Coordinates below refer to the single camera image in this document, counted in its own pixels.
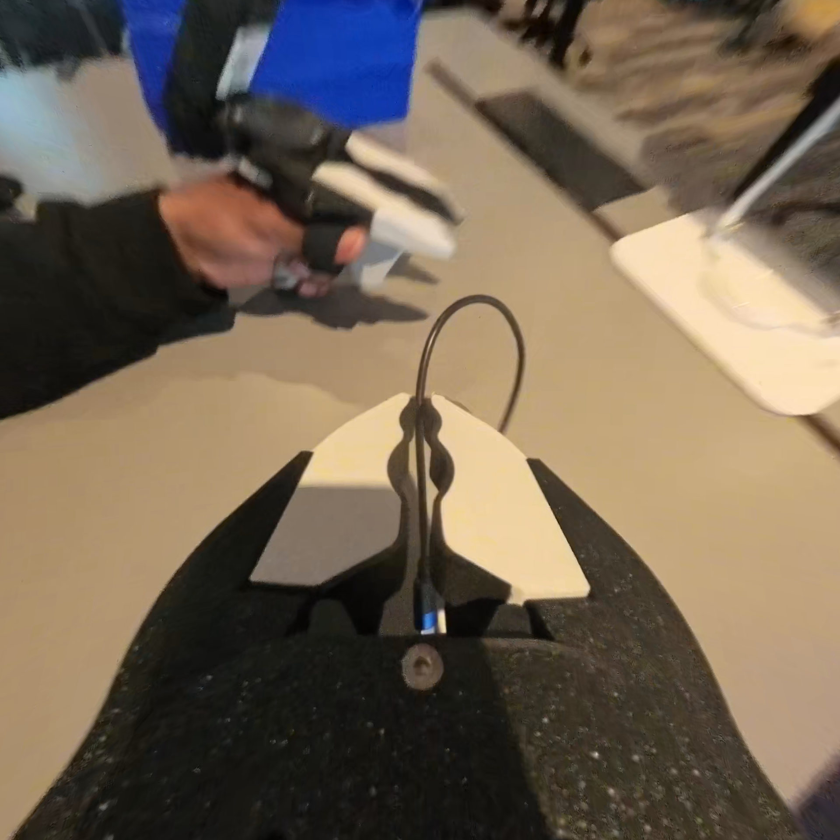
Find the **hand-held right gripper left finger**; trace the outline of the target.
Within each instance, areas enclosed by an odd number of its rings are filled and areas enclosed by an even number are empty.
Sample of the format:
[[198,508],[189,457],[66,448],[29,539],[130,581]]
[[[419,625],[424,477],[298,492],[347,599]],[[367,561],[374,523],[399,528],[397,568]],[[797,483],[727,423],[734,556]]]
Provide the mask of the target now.
[[324,589],[402,548],[413,504],[414,419],[413,397],[398,393],[324,438],[249,581]]

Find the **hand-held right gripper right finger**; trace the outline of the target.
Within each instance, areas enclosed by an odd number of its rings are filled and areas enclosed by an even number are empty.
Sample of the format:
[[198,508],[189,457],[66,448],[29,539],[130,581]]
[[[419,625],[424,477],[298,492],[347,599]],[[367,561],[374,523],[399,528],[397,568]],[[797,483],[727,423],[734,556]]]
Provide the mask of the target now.
[[591,586],[526,456],[441,395],[423,410],[429,552],[447,606],[573,600]]

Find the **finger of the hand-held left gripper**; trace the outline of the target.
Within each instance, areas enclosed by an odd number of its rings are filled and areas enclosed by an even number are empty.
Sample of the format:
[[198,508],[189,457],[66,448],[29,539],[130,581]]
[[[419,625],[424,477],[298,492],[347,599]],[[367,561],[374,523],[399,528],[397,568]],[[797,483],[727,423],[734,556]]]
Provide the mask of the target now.
[[353,164],[327,163],[313,177],[317,217],[330,211],[336,224],[365,227],[360,256],[342,264],[339,283],[364,290],[380,286],[404,255],[452,259],[457,250],[457,221],[446,203],[432,195],[434,208],[407,192],[378,182]]
[[381,186],[444,218],[463,223],[466,214],[448,186],[401,152],[364,133],[350,133],[344,145],[349,162]]

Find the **person's left forearm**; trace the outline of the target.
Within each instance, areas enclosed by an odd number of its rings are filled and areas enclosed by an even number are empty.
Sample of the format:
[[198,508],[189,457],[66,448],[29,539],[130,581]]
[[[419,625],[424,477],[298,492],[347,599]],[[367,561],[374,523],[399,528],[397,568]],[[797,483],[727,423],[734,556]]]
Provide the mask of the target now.
[[2,219],[2,419],[233,328],[228,294],[185,268],[158,198],[46,202],[32,219]]

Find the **person's left hand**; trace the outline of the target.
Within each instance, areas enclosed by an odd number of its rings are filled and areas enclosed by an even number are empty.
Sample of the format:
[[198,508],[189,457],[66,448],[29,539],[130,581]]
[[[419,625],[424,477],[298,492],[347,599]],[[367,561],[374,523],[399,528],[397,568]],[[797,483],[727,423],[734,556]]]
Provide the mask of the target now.
[[176,185],[157,197],[159,215],[183,265],[207,285],[262,286],[278,265],[291,269],[302,298],[329,294],[333,276],[303,258],[304,227],[229,175]]

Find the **black mat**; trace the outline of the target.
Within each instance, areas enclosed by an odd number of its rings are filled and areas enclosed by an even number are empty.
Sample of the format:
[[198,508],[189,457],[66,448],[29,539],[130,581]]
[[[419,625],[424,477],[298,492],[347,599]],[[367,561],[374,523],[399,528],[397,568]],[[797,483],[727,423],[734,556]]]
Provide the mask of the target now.
[[592,213],[647,190],[628,170],[530,91],[478,99],[476,110],[586,212]]

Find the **black chair legs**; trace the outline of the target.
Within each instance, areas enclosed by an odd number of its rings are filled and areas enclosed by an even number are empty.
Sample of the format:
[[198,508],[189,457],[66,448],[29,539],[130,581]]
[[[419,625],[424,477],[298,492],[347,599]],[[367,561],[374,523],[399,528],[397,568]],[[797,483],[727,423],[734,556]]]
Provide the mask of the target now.
[[502,23],[522,43],[534,48],[549,47],[548,61],[565,68],[578,24],[588,1],[525,1],[521,12]]

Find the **white stand base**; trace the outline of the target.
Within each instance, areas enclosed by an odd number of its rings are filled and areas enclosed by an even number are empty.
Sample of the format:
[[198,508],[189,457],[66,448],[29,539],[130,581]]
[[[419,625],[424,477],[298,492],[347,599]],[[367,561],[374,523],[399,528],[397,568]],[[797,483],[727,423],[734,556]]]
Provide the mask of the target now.
[[838,125],[838,76],[811,100],[721,209],[624,236],[614,266],[762,408],[818,415],[838,403],[838,286],[765,226],[755,207]]

